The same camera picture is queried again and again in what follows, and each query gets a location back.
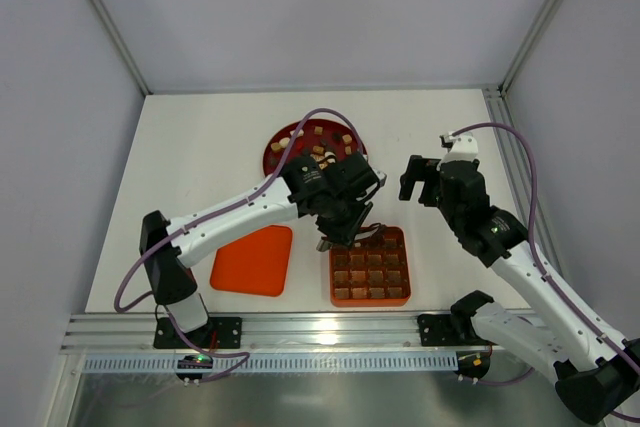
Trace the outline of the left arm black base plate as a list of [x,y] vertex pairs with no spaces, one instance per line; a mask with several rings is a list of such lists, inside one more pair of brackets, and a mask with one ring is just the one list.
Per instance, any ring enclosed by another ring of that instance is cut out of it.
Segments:
[[[185,333],[189,342],[202,350],[239,349],[243,319],[241,317],[209,316],[208,322],[194,331]],[[155,349],[186,349],[185,343],[168,317],[156,322],[153,340]]]

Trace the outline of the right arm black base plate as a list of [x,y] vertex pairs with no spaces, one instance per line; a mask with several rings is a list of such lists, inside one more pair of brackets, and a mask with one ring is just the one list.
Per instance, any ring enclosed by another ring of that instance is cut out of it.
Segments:
[[458,314],[420,314],[417,317],[420,343],[423,347],[488,346],[471,320]]

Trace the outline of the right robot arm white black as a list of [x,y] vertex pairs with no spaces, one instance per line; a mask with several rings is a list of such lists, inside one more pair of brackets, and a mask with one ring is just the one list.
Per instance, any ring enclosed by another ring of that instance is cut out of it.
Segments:
[[440,211],[464,250],[514,288],[543,322],[538,328],[474,291],[451,307],[466,340],[497,344],[553,386],[578,419],[596,425],[639,389],[639,342],[607,323],[533,251],[525,226],[491,205],[476,160],[441,162],[413,155],[399,198],[422,183],[420,204]]

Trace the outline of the metal tweezers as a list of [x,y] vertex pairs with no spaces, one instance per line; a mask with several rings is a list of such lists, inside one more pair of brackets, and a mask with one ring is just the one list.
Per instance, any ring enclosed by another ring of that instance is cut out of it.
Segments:
[[356,246],[359,242],[363,242],[365,240],[370,240],[376,236],[380,236],[385,229],[386,225],[384,224],[371,224],[370,226],[361,228],[359,232],[355,234],[353,239],[351,241],[348,241],[347,243],[331,241],[327,237],[322,237],[316,246],[316,250],[318,252],[327,252],[333,248],[350,249]]

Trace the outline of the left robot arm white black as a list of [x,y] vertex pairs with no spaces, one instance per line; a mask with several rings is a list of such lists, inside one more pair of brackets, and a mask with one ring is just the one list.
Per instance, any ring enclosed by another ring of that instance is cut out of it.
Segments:
[[359,152],[327,165],[299,156],[246,193],[192,216],[147,214],[139,249],[156,304],[184,334],[204,327],[209,315],[192,267],[262,228],[306,216],[325,242],[350,247],[385,182],[385,173]]

